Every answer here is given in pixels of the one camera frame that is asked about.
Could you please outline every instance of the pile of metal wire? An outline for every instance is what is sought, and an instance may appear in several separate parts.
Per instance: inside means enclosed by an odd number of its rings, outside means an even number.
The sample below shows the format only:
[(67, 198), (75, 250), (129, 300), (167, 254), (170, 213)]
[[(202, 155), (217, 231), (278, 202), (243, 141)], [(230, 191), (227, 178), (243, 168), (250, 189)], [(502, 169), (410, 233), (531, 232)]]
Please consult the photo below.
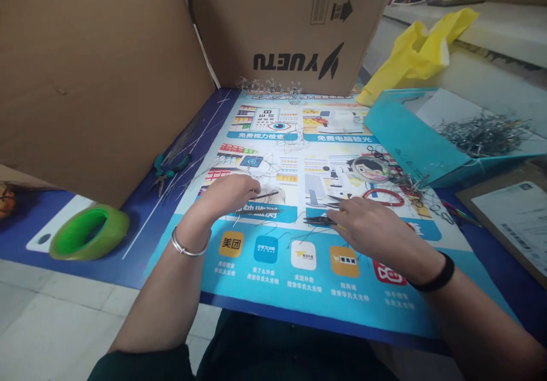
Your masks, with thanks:
[(507, 155), (530, 136), (526, 122), (504, 114), (442, 123), (435, 130), (472, 158)]

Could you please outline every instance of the white tile floor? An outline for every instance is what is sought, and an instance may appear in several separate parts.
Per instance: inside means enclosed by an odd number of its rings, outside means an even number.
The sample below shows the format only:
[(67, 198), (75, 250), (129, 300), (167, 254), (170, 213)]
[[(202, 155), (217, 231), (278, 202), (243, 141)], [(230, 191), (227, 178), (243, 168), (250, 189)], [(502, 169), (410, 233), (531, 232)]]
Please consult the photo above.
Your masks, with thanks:
[[(138, 291), (0, 260), (0, 381), (86, 380)], [(200, 304), (186, 343), (197, 371), (221, 310)], [(377, 343), (401, 381), (461, 381), (454, 360)]]

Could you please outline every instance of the forearm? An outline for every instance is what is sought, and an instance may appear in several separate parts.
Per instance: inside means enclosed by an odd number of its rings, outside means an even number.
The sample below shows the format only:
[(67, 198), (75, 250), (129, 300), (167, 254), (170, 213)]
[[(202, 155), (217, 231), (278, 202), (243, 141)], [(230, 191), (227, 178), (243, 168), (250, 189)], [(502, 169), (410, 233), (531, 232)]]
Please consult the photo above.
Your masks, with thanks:
[[(189, 211), (177, 226), (177, 240), (189, 252), (199, 252), (212, 223)], [(199, 304), (203, 259), (180, 254), (169, 241), (109, 352), (146, 353), (184, 343)]]
[(539, 379), (545, 349), (456, 268), (442, 288), (422, 296), (466, 379)]

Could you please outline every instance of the eye illustration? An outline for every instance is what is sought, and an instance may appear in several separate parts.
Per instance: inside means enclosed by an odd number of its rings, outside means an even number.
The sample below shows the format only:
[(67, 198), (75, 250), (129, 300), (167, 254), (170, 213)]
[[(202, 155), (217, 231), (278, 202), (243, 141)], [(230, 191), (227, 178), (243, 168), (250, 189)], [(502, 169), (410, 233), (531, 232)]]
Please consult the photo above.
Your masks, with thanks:
[(287, 130), (291, 126), (289, 124), (283, 123), (283, 122), (276, 122), (273, 124), (269, 124), (268, 127), (273, 130)]

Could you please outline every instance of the red wire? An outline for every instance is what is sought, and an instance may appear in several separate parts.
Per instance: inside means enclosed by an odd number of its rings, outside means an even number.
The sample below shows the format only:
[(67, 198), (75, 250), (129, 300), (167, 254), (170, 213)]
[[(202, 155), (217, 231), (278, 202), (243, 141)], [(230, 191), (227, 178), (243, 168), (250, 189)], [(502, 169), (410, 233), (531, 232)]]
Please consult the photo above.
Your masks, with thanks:
[(363, 197), (366, 199), (372, 193), (386, 193), (393, 196), (395, 199), (399, 201), (398, 203), (392, 203), (392, 202), (380, 202), (379, 200), (376, 200), (376, 202), (383, 204), (384, 206), (400, 207), (405, 205), (405, 200), (401, 196), (387, 189), (370, 189), (368, 192), (366, 192), (363, 195)]

